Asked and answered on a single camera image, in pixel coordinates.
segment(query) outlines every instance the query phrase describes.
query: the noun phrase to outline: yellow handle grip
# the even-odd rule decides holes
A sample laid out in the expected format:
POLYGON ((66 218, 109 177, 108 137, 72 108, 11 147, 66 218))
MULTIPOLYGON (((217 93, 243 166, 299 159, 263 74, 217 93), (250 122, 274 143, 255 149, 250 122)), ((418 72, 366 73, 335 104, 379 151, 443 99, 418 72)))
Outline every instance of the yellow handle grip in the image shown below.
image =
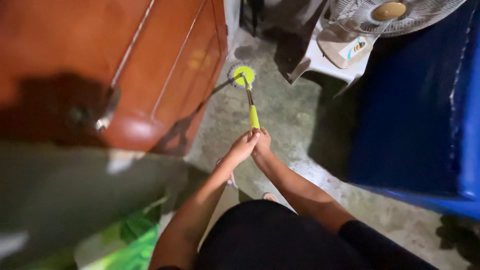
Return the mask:
POLYGON ((254 128, 260 129, 260 123, 258 122, 257 109, 255 105, 250 106, 250 125, 254 128))

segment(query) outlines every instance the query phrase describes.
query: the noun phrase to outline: sticker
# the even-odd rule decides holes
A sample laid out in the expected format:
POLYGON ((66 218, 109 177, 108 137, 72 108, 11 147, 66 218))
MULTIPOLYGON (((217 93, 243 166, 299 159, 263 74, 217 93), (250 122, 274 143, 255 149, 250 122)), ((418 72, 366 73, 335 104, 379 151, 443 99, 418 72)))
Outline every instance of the sticker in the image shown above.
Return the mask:
POLYGON ((361 52, 365 47, 367 47, 367 40, 364 37, 358 37, 343 48, 339 54, 348 60, 361 52))

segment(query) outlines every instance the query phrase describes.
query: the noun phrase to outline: flip-flop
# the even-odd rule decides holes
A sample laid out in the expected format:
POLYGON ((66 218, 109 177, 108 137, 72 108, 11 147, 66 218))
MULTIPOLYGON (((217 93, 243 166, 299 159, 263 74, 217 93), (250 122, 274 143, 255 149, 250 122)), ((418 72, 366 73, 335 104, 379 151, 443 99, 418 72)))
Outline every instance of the flip-flop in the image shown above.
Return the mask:
MULTIPOLYGON (((217 166, 217 165, 220 163, 221 160, 222 160, 222 158, 220 158, 220 159, 216 162, 215 166, 217 166)), ((234 187, 237 187, 237 183, 235 183, 235 176, 233 175, 233 172, 232 172, 232 174, 230 175, 230 178, 227 180, 227 184, 232 184, 234 187)))
POLYGON ((278 202, 278 199, 276 198, 275 195, 271 194, 270 192, 266 192, 264 193, 264 195, 262 196, 262 198, 264 200, 268 200, 268 201, 273 201, 273 202, 278 202))

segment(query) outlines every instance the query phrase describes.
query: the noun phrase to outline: black shirt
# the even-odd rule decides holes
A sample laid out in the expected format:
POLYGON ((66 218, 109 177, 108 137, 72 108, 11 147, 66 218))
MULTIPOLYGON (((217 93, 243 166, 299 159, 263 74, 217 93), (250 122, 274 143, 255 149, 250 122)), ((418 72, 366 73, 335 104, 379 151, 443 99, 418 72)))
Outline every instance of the black shirt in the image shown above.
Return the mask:
POLYGON ((335 234, 281 204, 254 200, 217 221, 195 269, 436 268, 360 221, 347 222, 335 234))

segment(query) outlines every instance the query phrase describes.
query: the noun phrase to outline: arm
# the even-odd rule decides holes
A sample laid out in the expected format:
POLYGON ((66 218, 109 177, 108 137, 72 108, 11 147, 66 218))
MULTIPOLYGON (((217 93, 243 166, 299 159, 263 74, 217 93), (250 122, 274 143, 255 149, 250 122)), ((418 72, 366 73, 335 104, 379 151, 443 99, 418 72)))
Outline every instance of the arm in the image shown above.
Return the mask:
POLYGON ((182 205, 161 234, 149 270, 163 266, 192 269, 197 248, 233 169, 245 160, 260 134, 248 131, 231 147, 208 179, 182 205))
POLYGON ((311 217, 334 232, 347 221, 356 220, 323 189, 278 159, 270 151, 270 141, 270 135, 262 127, 260 140, 252 152, 253 160, 299 215, 311 217))

